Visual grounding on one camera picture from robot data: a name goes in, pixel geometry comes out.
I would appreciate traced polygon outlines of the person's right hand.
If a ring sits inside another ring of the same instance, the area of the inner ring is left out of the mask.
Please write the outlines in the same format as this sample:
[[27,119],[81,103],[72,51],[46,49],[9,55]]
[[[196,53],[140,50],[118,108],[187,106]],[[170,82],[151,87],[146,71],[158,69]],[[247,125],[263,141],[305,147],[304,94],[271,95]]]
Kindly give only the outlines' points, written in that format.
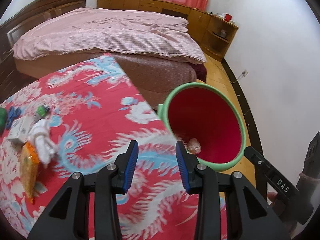
[[281,222],[285,225],[285,228],[291,233],[297,226],[297,222],[293,219],[292,212],[289,210],[289,206],[278,197],[275,192],[269,192],[267,194],[268,200],[271,202],[270,207],[279,217]]

